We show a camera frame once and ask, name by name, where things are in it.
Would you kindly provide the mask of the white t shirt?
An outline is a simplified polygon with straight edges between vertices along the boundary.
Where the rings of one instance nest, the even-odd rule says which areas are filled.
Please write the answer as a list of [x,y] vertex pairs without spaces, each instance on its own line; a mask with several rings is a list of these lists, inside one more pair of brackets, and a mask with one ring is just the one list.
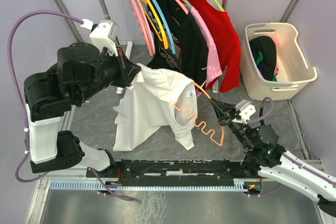
[[194,147],[191,130],[194,124],[188,114],[197,113],[197,97],[192,79],[169,69],[141,66],[141,72],[127,88],[117,113],[113,151],[132,151],[162,126],[169,126],[175,140],[186,150]]

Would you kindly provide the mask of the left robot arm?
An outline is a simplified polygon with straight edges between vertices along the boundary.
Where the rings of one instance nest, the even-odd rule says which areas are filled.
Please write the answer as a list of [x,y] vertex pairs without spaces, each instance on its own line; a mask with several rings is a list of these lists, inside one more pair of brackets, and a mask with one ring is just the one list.
[[92,148],[71,131],[59,129],[62,118],[73,106],[81,107],[108,86],[126,88],[141,67],[107,47],[77,42],[57,51],[57,62],[47,71],[24,81],[29,123],[30,166],[34,174],[86,166],[110,177],[116,163],[107,150]]

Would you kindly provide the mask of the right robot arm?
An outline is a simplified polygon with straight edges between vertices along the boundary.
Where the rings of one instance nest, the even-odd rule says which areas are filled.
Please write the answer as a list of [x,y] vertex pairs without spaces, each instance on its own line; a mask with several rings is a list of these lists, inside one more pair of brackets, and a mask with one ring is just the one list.
[[272,112],[264,112],[266,97],[262,100],[259,117],[251,119],[255,106],[247,100],[228,104],[216,99],[210,103],[218,123],[227,126],[247,151],[241,162],[246,177],[259,176],[281,183],[311,199],[320,210],[335,217],[335,177],[309,165],[278,144],[279,136],[264,119]]

